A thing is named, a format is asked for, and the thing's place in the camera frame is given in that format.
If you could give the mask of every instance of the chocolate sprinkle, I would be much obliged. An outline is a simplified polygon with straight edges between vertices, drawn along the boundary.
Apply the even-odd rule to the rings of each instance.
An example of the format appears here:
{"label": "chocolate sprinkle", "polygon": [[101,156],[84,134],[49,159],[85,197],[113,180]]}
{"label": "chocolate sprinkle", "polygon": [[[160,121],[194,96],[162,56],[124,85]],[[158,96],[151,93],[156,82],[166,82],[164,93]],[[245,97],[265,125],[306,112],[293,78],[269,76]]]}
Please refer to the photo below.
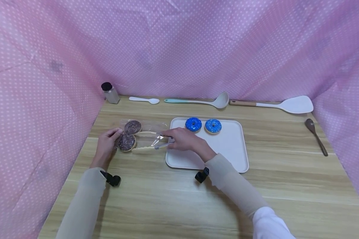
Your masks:
{"label": "chocolate sprinkle", "polygon": [[126,123],[125,125],[125,133],[127,135],[134,135],[135,133],[138,133],[142,128],[142,125],[140,122],[136,120],[132,120]]}
{"label": "chocolate sprinkle", "polygon": [[121,135],[120,141],[118,141],[118,148],[121,151],[129,151],[136,144],[136,138],[134,135]]}

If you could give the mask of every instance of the person's left hand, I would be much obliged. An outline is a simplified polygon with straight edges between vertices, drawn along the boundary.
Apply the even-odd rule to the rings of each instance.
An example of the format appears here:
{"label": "person's left hand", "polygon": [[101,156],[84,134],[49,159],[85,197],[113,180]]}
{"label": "person's left hand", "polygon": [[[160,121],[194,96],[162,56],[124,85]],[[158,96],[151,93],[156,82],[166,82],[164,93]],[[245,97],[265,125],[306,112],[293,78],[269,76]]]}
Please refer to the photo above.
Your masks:
{"label": "person's left hand", "polygon": [[112,128],[98,137],[97,150],[91,168],[103,168],[114,148],[114,142],[122,135],[121,128]]}

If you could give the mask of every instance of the hand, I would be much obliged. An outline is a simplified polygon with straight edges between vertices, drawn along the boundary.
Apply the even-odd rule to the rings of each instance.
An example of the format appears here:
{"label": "hand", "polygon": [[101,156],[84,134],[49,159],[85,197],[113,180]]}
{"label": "hand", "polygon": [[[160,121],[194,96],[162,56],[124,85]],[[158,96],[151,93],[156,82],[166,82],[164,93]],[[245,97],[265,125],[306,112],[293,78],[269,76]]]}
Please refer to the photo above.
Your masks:
{"label": "hand", "polygon": [[161,133],[174,138],[174,143],[168,145],[168,149],[191,150],[198,154],[204,162],[217,155],[204,139],[199,138],[188,129],[174,128]]}
{"label": "hand", "polygon": [[106,166],[107,160],[114,148],[114,142],[122,135],[121,128],[112,128],[98,137],[97,150],[94,155],[91,168]]}

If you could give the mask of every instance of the blue donut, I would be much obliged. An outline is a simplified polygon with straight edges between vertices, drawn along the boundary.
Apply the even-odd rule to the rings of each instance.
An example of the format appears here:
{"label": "blue donut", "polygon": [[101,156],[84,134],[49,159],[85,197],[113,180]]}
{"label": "blue donut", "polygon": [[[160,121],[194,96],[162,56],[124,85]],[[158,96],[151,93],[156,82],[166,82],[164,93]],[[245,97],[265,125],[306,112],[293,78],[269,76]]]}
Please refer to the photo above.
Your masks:
{"label": "blue donut", "polygon": [[217,119],[209,119],[205,123],[205,130],[207,131],[207,133],[216,134],[219,133],[221,129],[221,122]]}
{"label": "blue donut", "polygon": [[202,122],[196,117],[188,118],[186,120],[185,127],[192,132],[197,132],[201,129]]}

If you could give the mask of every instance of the black jar lid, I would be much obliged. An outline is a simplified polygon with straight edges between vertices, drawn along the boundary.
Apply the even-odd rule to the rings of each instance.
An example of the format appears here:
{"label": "black jar lid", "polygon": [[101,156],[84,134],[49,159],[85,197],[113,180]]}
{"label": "black jar lid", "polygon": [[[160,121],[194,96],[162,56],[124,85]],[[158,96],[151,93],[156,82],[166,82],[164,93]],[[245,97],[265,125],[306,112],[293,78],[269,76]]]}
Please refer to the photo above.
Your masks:
{"label": "black jar lid", "polygon": [[105,82],[105,83],[102,83],[101,88],[103,91],[110,91],[113,88],[113,86],[111,83]]}

